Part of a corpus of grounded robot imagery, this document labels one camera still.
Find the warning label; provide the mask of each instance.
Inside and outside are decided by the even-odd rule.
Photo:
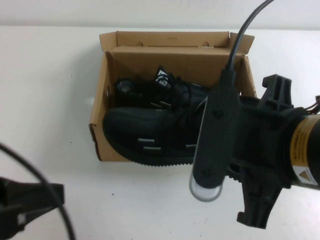
[[[320,120],[319,115],[311,115],[302,120],[294,130],[290,144],[290,159],[294,173],[304,184],[318,185],[308,165],[308,140],[310,133]]]
[[[292,168],[299,181],[303,184],[318,185],[308,167],[292,166]]]

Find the shoe sole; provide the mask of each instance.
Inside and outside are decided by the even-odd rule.
[[[166,167],[176,165],[190,165],[194,161],[194,157],[154,157],[145,156],[136,152],[133,152],[119,143],[113,140],[113,138],[104,130],[104,136],[109,142],[110,146],[125,159],[142,165],[153,167]]]

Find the shoe tag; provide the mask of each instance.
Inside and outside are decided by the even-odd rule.
[[[155,81],[157,83],[159,83],[160,85],[169,88],[170,87],[170,83],[168,82],[168,74],[162,70],[159,70],[158,74],[157,74],[157,78],[155,79]]]

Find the cardboard box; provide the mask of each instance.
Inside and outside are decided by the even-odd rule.
[[[106,140],[102,119],[114,103],[119,77],[152,81],[161,64],[183,80],[204,86],[217,83],[237,34],[225,32],[110,32],[100,35],[103,52],[89,129],[100,161],[127,161]],[[256,96],[246,54],[254,37],[245,35],[235,59],[235,86],[243,96]]]

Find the white table surface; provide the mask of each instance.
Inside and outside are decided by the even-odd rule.
[[[81,240],[320,239],[320,191],[283,190],[266,230],[236,222],[241,185],[224,181],[219,199],[197,201],[191,166],[147,167],[99,162],[88,122],[99,75],[99,34],[113,28],[0,27],[0,141],[65,186],[65,206]],[[263,77],[293,80],[297,107],[320,94],[320,31],[250,30],[249,53],[258,96]],[[0,153],[0,176],[35,179]],[[15,240],[67,239],[54,210]]]

